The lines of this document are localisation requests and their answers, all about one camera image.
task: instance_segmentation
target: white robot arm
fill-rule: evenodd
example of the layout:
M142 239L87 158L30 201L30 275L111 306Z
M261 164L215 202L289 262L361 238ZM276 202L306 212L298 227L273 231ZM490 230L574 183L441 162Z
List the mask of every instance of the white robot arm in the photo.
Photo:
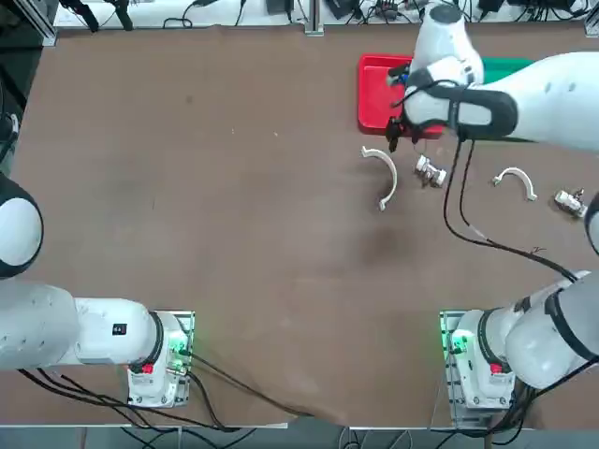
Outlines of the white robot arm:
M180 352L192 349L194 314L10 279L34 262L43 231L35 200L0 174L0 370L127 365L130 402L185 404L191 361Z
M586 70L574 69L580 66ZM419 92L405 101L405 118L416 127L459 128L468 138L519 138L599 152L598 68L599 52L566 53L482 84L482 62L460 11L430 7L406 83L406 96Z
M599 152L598 68L599 52L567 53L483 84L482 62L459 10L431 6L405 81L401 123L416 135L442 124L462 139L518 138ZM599 196L585 216L595 251L597 212ZM506 409L516 377L542 389L599 360L599 272L577 276L508 307L464 314L448 345L467 407Z

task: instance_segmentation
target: white plastic clip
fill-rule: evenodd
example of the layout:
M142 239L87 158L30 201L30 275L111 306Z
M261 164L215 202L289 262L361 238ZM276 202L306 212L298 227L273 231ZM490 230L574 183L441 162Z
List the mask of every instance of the white plastic clip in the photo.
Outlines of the white plastic clip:
M495 178L493 178L493 184L498 185L502 181L502 179L504 178L505 175L516 175L517 177L519 177L522 180L522 182L524 182L524 186L526 187L526 197L530 201L535 201L537 199L537 196L534 193L534 189L533 189L533 182L528 177L528 175L526 173L524 173L524 171L519 169L518 167L506 168L499 175L497 175Z
M393 160L389 157L389 155L386 152L381 152L380 150L375 150L374 148L366 150L366 147L362 147L362 156L376 157L385 162L385 164L387 164L387 167L389 167L389 169L391 170L391 175L393 176L393 187L391 187L391 191L389 192L389 194L384 198L381 198L378 202L379 209L385 210L387 202L391 199L393 194L395 194L395 188L397 187L397 168L395 167L395 164L393 164Z

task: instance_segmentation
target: black sticker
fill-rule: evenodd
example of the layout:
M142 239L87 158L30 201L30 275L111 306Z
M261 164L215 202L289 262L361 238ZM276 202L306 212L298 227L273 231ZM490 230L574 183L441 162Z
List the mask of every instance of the black sticker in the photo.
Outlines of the black sticker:
M112 325L112 335L126 335L127 324Z

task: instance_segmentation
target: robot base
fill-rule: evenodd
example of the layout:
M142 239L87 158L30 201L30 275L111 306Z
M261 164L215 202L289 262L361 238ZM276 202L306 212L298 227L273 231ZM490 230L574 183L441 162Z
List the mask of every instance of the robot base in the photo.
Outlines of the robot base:
M480 314L440 313L449 408L454 426L460 428L486 427L498 410L509 408L516 380L513 372L491 374L475 337Z
M189 400L191 356L180 355L185 350L192 353L195 313L192 311L156 311L164 328L160 356L143 372L127 370L129 383L128 403L140 407L178 407Z

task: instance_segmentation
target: red tray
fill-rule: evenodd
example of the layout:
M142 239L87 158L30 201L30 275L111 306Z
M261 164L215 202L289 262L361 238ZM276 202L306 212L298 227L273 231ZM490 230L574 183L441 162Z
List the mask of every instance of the red tray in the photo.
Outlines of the red tray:
M403 98L403 86L387 86L387 72L411 62L411 56L400 54L365 53L359 58L358 123L363 133L384 135L389 117L402 112L401 106L392 108L391 103ZM439 138L442 130L443 126L431 126L423 137Z

